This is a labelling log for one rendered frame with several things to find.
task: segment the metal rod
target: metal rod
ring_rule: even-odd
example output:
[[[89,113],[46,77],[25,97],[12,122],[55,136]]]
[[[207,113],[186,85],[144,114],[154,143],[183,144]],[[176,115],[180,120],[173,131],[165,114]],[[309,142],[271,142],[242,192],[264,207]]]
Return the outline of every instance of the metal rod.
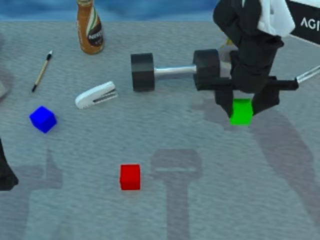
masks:
[[[196,74],[196,73],[197,73],[196,65],[154,68],[154,75],[156,76],[176,75],[176,74]]]
[[[320,73],[320,65],[312,68],[309,71],[306,71],[305,73],[297,76],[295,79],[298,82],[298,84],[301,84],[302,82],[314,77],[315,75]]]

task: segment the dumbbell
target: dumbbell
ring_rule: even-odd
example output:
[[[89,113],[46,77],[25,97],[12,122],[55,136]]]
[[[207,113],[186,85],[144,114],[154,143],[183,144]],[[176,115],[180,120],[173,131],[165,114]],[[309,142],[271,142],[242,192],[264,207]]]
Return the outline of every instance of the dumbbell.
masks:
[[[216,49],[196,50],[191,65],[155,67],[152,53],[131,55],[133,90],[136,92],[154,91],[156,78],[168,75],[193,74],[196,89],[220,76],[220,58]]]

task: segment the gray table surface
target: gray table surface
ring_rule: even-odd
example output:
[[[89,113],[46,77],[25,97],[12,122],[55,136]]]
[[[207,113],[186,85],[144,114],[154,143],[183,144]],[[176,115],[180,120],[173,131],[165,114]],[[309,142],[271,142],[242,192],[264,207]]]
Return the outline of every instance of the gray table surface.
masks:
[[[212,22],[103,26],[106,47],[92,56],[80,50],[75,23],[0,24],[0,78],[11,86],[0,101],[0,134],[20,179],[0,193],[0,240],[320,239],[319,76],[282,93],[250,127],[231,127],[213,93],[196,92],[189,77],[132,90],[130,54],[189,64],[194,50],[224,42]],[[284,41],[278,78],[320,64],[319,48]],[[118,98],[76,108],[78,94],[107,81]],[[48,134],[29,120],[40,105],[57,117]],[[120,190],[123,163],[141,165],[140,191]],[[153,169],[170,166],[198,169],[198,178],[166,169],[155,179]]]

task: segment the green cube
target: green cube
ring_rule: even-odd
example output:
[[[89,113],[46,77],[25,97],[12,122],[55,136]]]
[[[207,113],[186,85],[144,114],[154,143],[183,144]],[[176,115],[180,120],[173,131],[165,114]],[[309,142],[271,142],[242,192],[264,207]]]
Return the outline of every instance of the green cube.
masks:
[[[231,125],[248,126],[254,115],[250,98],[235,98],[232,103],[233,114],[230,117]]]

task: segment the brown bottle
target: brown bottle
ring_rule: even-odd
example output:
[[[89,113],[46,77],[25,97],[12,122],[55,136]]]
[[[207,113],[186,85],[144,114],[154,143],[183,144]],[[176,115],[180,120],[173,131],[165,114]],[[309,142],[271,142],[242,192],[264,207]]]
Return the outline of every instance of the brown bottle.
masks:
[[[76,0],[78,5],[77,32],[80,48],[86,54],[97,54],[104,48],[104,36],[94,0]]]

